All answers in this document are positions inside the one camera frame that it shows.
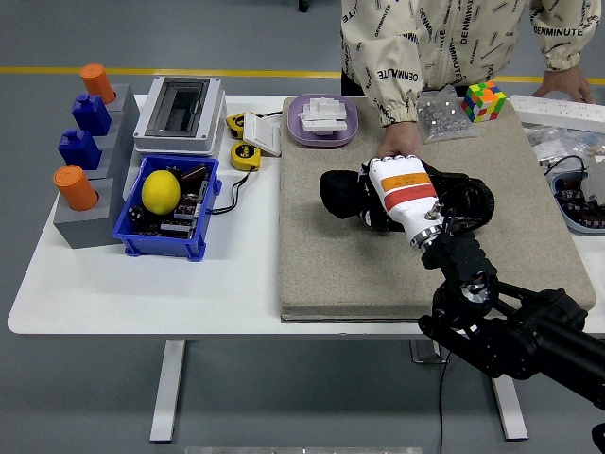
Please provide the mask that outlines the person's left hand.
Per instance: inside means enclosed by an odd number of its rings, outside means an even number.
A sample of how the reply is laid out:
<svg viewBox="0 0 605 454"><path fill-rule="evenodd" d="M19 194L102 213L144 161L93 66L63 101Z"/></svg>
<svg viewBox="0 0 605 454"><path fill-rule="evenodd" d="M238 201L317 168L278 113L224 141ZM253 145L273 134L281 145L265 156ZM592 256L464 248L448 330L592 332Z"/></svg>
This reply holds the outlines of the person's left hand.
<svg viewBox="0 0 605 454"><path fill-rule="evenodd" d="M545 97L553 92L566 94L574 102L595 103L590 83L579 65L562 71L545 71L541 85L532 96Z"/></svg>

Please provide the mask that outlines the person's right hand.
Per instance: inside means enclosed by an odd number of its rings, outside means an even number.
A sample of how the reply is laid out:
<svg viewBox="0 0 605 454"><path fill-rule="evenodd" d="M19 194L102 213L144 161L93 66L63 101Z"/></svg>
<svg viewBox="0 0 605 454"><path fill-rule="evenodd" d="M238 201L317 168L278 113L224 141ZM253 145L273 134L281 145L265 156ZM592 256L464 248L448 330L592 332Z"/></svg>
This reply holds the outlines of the person's right hand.
<svg viewBox="0 0 605 454"><path fill-rule="evenodd" d="M378 158L392 156L421 156L422 137L416 122L393 123L384 128L382 144L376 152Z"/></svg>

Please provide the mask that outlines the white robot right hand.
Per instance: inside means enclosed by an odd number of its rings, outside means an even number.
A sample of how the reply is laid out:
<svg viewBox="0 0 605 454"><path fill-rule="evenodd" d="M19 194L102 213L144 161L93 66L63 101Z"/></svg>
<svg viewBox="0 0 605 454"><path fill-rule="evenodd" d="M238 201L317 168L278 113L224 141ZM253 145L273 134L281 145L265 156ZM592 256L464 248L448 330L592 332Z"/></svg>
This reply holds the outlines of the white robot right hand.
<svg viewBox="0 0 605 454"><path fill-rule="evenodd" d="M368 226L385 232L391 220L402 226L409 244L418 249L441 232L441 205L418 157L370 159L361 165L358 180L370 197L359 213Z"/></svg>

